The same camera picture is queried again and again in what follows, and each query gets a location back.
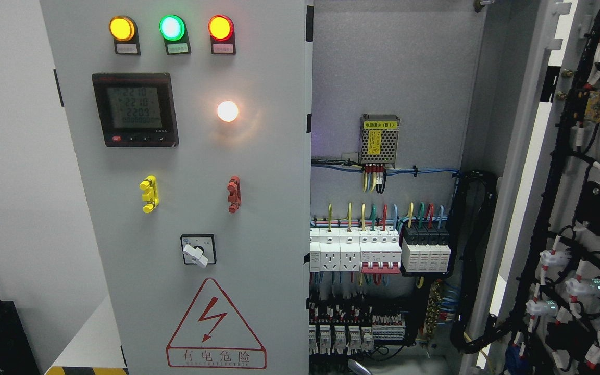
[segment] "power supply label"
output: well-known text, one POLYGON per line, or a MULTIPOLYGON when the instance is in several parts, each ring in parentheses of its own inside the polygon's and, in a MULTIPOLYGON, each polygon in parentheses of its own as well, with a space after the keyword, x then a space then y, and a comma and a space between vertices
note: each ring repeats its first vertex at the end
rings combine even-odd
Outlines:
POLYGON ((365 130, 398 130, 399 121, 365 121, 362 124, 362 128, 364 128, 365 130))
POLYGON ((369 131, 369 140, 367 140, 367 154, 379 155, 381 153, 381 133, 383 133, 383 130, 369 131))

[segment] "digital power meter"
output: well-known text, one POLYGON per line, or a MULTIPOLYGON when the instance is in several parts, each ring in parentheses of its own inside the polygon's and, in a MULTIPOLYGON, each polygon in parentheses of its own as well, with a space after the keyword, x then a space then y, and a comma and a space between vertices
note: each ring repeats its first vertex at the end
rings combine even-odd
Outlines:
POLYGON ((175 147, 178 143, 168 73, 92 74, 107 147, 175 147))

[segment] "lightning bolt symbol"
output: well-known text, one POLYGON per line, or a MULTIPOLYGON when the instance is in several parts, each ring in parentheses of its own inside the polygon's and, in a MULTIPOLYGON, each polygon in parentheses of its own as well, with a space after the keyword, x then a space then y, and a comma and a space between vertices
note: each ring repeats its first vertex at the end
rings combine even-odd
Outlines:
POLYGON ((207 340, 210 339, 210 334, 212 333, 213 330, 215 330, 215 328, 219 325, 219 323, 221 323, 221 321, 226 317, 226 314, 228 314, 227 312, 223 312, 221 314, 215 314, 212 316, 207 316, 207 313, 210 311, 210 309, 212 309, 212 307, 214 307, 214 305, 217 303, 217 301, 219 301, 219 299, 217 297, 212 297, 212 300, 210 301, 209 304, 207 304, 207 307, 205 308, 205 311, 203 311, 203 314, 201 315, 200 318, 198 318, 199 322, 203 322, 203 320, 210 320, 210 319, 214 319, 214 318, 219 318, 219 320, 217 320, 217 322, 215 323, 214 326, 212 326, 212 329, 210 330, 210 332, 207 332, 207 334, 203 334, 203 342, 206 342, 207 340))

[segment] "green indicator light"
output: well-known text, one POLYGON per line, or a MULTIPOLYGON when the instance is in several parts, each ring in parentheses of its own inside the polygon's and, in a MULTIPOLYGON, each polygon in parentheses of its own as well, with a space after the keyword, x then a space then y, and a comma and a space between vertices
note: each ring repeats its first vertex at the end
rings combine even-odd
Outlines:
POLYGON ((166 40, 180 40, 184 36, 185 30, 184 21, 173 14, 163 16, 159 22, 159 31, 166 40))

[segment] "white indicator light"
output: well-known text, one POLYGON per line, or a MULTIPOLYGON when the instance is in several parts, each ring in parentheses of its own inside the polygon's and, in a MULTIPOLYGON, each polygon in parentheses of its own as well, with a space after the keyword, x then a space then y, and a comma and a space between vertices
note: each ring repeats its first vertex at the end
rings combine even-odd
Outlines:
POLYGON ((220 119, 226 122, 232 122, 236 118, 238 118, 238 114, 240 110, 238 109, 238 105, 232 102, 231 100, 226 100, 225 102, 221 102, 219 107, 217 107, 217 116, 220 119))

